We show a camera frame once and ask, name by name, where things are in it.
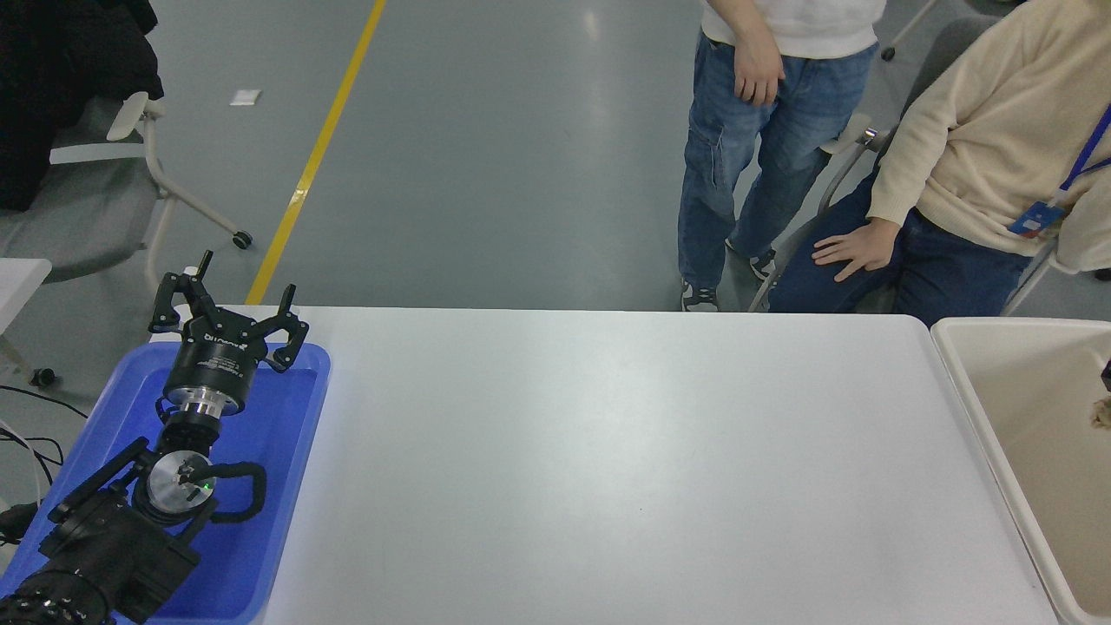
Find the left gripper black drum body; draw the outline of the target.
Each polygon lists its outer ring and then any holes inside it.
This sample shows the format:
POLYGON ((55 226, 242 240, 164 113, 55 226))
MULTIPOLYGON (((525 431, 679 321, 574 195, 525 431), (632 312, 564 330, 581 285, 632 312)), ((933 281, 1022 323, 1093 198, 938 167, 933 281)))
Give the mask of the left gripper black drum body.
POLYGON ((246 316, 188 320, 163 395, 172 403, 183 403, 188 391, 209 389, 229 403, 246 403, 267 353, 266 340, 243 336, 253 324, 246 316))

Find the person's right hand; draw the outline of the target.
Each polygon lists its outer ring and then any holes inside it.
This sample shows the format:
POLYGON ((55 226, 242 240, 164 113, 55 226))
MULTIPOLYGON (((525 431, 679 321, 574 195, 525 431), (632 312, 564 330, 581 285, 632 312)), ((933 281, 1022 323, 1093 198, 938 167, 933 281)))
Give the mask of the person's right hand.
POLYGON ((811 260, 815 266, 840 265, 833 278, 835 282, 845 282, 860 272, 875 272, 892 261, 900 230, 893 221, 870 218, 848 234, 817 241, 811 260))
POLYGON ((738 36, 733 70, 733 93, 738 99, 755 107, 774 104, 785 71, 773 38, 738 36))

